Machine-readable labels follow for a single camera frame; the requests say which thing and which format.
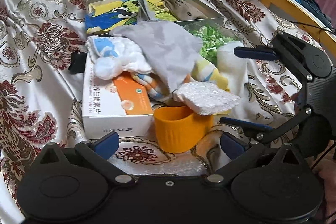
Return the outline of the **white orange medicine box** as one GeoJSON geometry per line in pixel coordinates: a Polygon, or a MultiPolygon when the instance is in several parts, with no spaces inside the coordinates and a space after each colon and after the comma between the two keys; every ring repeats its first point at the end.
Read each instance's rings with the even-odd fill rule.
{"type": "Polygon", "coordinates": [[[89,139],[115,131],[121,138],[146,135],[153,110],[144,86],[124,72],[113,80],[95,76],[88,57],[83,82],[82,118],[89,139]]]}

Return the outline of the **grey cloth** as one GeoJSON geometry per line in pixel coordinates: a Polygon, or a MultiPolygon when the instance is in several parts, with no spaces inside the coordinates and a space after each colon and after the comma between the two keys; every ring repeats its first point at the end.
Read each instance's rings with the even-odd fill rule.
{"type": "Polygon", "coordinates": [[[134,41],[170,92],[191,73],[203,44],[180,25],[164,20],[118,26],[109,34],[134,41]]]}

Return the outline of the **white sponge pad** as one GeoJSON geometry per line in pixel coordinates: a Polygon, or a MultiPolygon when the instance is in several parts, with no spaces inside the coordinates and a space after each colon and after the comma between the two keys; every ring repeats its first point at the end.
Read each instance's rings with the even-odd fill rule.
{"type": "Polygon", "coordinates": [[[175,101],[182,102],[199,115],[225,113],[239,104],[240,97],[209,82],[189,82],[173,92],[175,101]]]}

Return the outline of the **white blue baby cloth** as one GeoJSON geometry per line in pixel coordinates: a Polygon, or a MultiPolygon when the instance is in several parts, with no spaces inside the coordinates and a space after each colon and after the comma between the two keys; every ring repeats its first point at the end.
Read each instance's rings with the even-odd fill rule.
{"type": "Polygon", "coordinates": [[[142,75],[152,72],[142,49],[128,38],[90,36],[85,46],[94,74],[102,80],[114,79],[123,72],[142,75]]]}

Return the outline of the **metal tray with cartoon picture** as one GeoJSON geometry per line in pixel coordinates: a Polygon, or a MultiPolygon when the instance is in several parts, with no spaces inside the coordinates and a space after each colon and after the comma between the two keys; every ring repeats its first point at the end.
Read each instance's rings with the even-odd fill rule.
{"type": "MultiPolygon", "coordinates": [[[[200,0],[184,1],[201,13],[196,19],[222,18],[220,12],[200,0]]],[[[84,19],[87,35],[105,35],[118,26],[134,25],[142,20],[166,20],[180,25],[193,21],[175,16],[163,0],[89,0],[84,19]]]]}

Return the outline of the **orange silicone cup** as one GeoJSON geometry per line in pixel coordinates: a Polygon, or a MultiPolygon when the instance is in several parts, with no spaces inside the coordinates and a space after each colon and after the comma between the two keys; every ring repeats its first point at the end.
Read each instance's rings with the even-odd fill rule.
{"type": "Polygon", "coordinates": [[[160,107],[154,111],[158,145],[168,153],[192,149],[213,126],[213,116],[199,115],[188,106],[160,107]]]}

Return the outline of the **green candy bag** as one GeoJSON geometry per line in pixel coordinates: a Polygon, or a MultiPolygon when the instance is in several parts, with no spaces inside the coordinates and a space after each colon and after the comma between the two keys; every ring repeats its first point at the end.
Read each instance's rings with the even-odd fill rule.
{"type": "Polygon", "coordinates": [[[199,54],[213,65],[217,65],[217,51],[220,47],[229,42],[240,42],[238,36],[230,31],[225,30],[222,26],[214,23],[193,23],[184,26],[193,36],[202,40],[202,47],[199,54]]]}

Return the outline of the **white towel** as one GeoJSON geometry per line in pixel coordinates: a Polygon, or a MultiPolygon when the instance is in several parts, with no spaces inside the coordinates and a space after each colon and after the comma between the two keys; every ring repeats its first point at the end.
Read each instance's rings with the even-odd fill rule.
{"type": "Polygon", "coordinates": [[[245,84],[248,82],[247,59],[235,56],[234,49],[243,47],[239,41],[228,42],[217,49],[217,69],[228,79],[230,92],[244,97],[245,84]]]}

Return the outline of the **black small object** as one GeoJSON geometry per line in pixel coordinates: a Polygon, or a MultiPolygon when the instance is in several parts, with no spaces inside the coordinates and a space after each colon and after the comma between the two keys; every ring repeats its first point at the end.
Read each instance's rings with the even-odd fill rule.
{"type": "Polygon", "coordinates": [[[75,75],[78,73],[84,73],[86,59],[87,59],[87,53],[79,51],[72,52],[71,63],[68,67],[70,74],[75,75]]]}

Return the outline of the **beige drawstring pouch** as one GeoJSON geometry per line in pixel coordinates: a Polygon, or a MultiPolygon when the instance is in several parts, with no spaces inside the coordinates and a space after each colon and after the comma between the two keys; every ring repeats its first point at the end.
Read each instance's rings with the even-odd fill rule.
{"type": "Polygon", "coordinates": [[[184,0],[162,0],[165,8],[169,10],[177,19],[182,21],[207,19],[203,14],[193,5],[184,0]]]}

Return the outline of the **yellow striped sock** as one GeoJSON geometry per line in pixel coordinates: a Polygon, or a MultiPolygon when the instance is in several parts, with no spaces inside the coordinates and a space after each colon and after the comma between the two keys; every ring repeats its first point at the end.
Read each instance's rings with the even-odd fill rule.
{"type": "MultiPolygon", "coordinates": [[[[175,104],[173,93],[168,90],[163,81],[154,73],[142,75],[139,73],[131,73],[132,79],[144,86],[147,95],[158,102],[166,105],[175,104]]],[[[181,84],[193,81],[209,82],[216,84],[220,89],[229,91],[228,79],[219,73],[219,70],[213,63],[202,56],[199,56],[191,73],[187,74],[181,84]]]]}

